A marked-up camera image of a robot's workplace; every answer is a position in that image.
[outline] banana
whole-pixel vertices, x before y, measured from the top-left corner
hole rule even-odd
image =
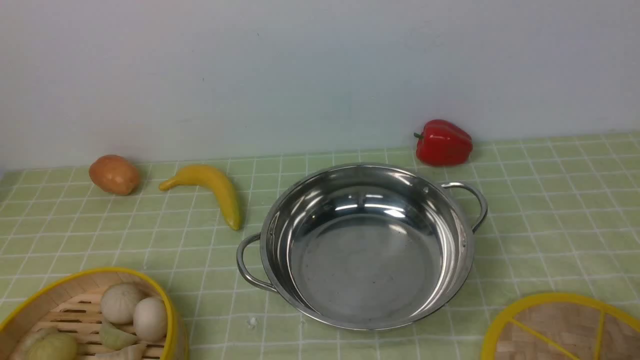
[[[229,178],[217,168],[209,165],[187,165],[175,175],[162,182],[158,188],[165,192],[178,185],[200,185],[210,189],[220,204],[222,216],[233,230],[240,230],[242,216],[234,185]]]

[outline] bamboo steamer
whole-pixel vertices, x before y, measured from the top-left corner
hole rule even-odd
[[[481,359],[638,360],[640,321],[581,295],[531,295],[496,316]]]
[[[100,342],[100,299],[111,285],[123,282],[132,282],[145,294],[160,297],[166,308],[166,337],[147,343],[143,359],[188,360],[187,333],[175,306],[150,277],[127,268],[79,272],[33,295],[0,324],[0,360],[14,360],[21,341],[43,327],[56,327],[73,335],[78,343],[76,360],[95,360],[95,354],[112,352]],[[118,327],[134,333],[132,325]]]

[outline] red bell pepper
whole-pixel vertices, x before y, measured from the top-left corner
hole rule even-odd
[[[474,149],[469,134],[444,120],[431,120],[422,134],[413,135],[418,138],[416,157],[432,167],[460,165]]]

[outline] white wall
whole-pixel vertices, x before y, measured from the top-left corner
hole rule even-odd
[[[638,0],[1,0],[0,167],[640,128]]]

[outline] stainless steel pot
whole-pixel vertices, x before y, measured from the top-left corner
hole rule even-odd
[[[477,197],[473,225],[448,188]],[[321,322],[356,330],[400,327],[436,311],[460,289],[474,256],[472,233],[486,213],[482,194],[464,183],[435,184],[387,165],[340,165],[278,198],[262,231],[238,246],[238,270]],[[244,265],[245,248],[258,240],[270,283]]]

